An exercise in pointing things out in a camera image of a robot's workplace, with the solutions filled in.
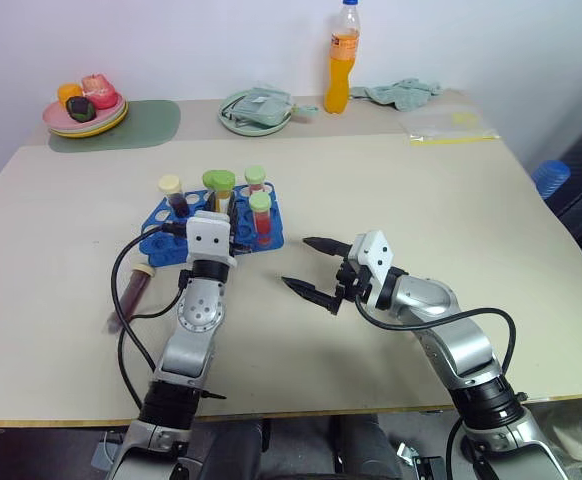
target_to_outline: white bracket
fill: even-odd
[[[361,266],[371,271],[371,294],[367,304],[375,306],[393,263],[393,251],[382,231],[371,230],[355,237],[348,260],[357,273]]]
[[[237,266],[235,258],[229,255],[231,224],[224,213],[198,210],[187,221],[187,242],[189,255],[187,262],[213,260],[230,267]]]

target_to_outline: black cable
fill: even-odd
[[[138,350],[140,350],[140,353],[142,354],[144,359],[147,361],[147,364],[149,365],[151,370],[155,370],[155,362],[151,358],[151,355],[149,355],[149,352],[144,347],[144,345],[142,344],[140,339],[135,335],[135,333],[133,333],[133,330],[131,330],[129,323],[127,322],[127,319],[124,318],[124,313],[122,312],[122,306],[120,305],[120,297],[118,296],[118,270],[120,270],[120,264],[122,263],[122,259],[124,258],[124,256],[127,253],[129,253],[129,251],[133,247],[135,247],[138,243],[140,243],[145,238],[148,238],[151,235],[153,235],[154,233],[160,232],[162,230],[163,230],[162,226],[153,227],[153,228],[147,230],[146,232],[142,233],[141,235],[137,236],[133,240],[131,240],[120,251],[117,258],[115,259],[115,262],[113,263],[113,269],[111,270],[111,297],[113,299],[113,306],[115,307],[115,313],[118,315],[118,319],[120,320],[120,323],[122,324],[122,327],[124,328],[124,330],[127,332],[127,335],[129,335],[129,338],[131,338],[131,340],[133,340],[133,343],[135,344],[135,346],[138,347]]]
[[[128,323],[131,323],[136,318],[161,317],[162,315],[167,313],[169,310],[171,310],[175,306],[176,303],[178,303],[178,300],[180,300],[180,297],[182,296],[182,292],[183,292],[183,289],[180,288],[178,290],[177,295],[173,298],[173,300],[171,300],[171,303],[169,303],[169,305],[164,307],[159,312],[132,315],[127,320]],[[122,376],[122,380],[124,381],[124,385],[127,387],[127,390],[131,394],[131,397],[133,397],[133,401],[138,406],[138,409],[141,409],[142,408],[142,401],[140,400],[140,396],[135,391],[135,388],[133,388],[133,384],[131,383],[131,380],[129,379],[129,375],[127,374],[127,369],[124,366],[124,348],[123,348],[123,346],[124,346],[124,333],[125,333],[125,330],[122,329],[120,331],[120,336],[118,337],[118,367],[120,368],[120,375]]]
[[[447,470],[447,480],[453,480],[453,469],[451,468],[451,454],[453,453],[453,441],[455,440],[455,436],[460,430],[462,426],[462,417],[458,418],[456,422],[451,427],[451,431],[449,432],[449,438],[447,439],[447,449],[444,455],[444,461],[446,462],[446,470]]]
[[[220,112],[220,115],[222,115],[224,118],[227,118],[229,120],[233,120],[233,115],[231,113],[229,113],[229,115],[227,115],[227,112],[229,110],[232,110],[233,107],[235,107],[238,103],[240,103],[240,101],[243,100],[244,98],[246,98],[246,95],[242,95],[241,97],[238,97],[235,100],[233,100],[231,103],[227,104],[227,106],[224,107],[222,109],[222,111]]]
[[[483,307],[483,308],[474,308],[473,310],[467,310],[466,312],[456,313],[454,315],[449,315],[448,317],[444,317],[438,320],[433,320],[431,322],[425,322],[418,325],[394,325],[392,323],[385,323],[382,322],[369,314],[364,307],[362,306],[362,300],[360,299],[359,295],[355,297],[355,306],[360,312],[360,315],[368,321],[369,323],[375,325],[378,328],[382,328],[384,330],[392,330],[396,332],[413,332],[417,330],[427,330],[433,327],[440,327],[442,325],[446,325],[447,323],[457,322],[458,320],[462,320],[467,317],[475,317],[477,315],[485,315],[487,313],[492,313],[494,315],[500,315],[504,320],[507,322],[509,326],[509,342],[507,344],[507,351],[504,355],[504,361],[502,362],[502,373],[507,373],[509,369],[509,365],[511,363],[511,358],[513,357],[513,349],[515,348],[515,340],[516,340],[516,329],[515,323],[513,322],[513,318],[504,310],[500,310],[499,308],[491,308],[491,307]]]

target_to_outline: table edge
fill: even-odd
[[[579,395],[558,395],[547,398],[531,399],[525,404],[540,402],[557,402],[563,400],[579,400]],[[366,408],[352,410],[318,410],[318,411],[298,411],[298,412],[277,412],[277,413],[245,413],[238,415],[206,415],[196,417],[199,422],[219,422],[226,420],[250,420],[254,418],[294,418],[294,417],[318,417],[326,415],[352,415],[367,413],[406,413],[406,412],[430,412],[438,410],[453,410],[453,405],[430,405],[416,407],[388,407],[388,408]],[[0,420],[0,428],[83,428],[83,427],[119,427],[127,426],[134,419],[118,420]]]

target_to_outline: plastic bag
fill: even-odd
[[[281,90],[256,87],[231,108],[238,120],[267,127],[281,124],[293,109],[291,95]]]
[[[469,143],[500,138],[498,132],[473,106],[427,106],[400,115],[400,123],[412,145]]]

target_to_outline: green cloth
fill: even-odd
[[[422,107],[434,95],[440,95],[442,88],[438,83],[426,84],[417,78],[407,78],[393,85],[380,87],[352,87],[352,98],[370,98],[380,105],[393,104],[401,112],[410,112]]]
[[[155,147],[171,140],[178,131],[180,107],[177,103],[169,100],[128,103],[126,118],[111,130],[87,138],[64,138],[51,133],[49,147],[60,153]]]

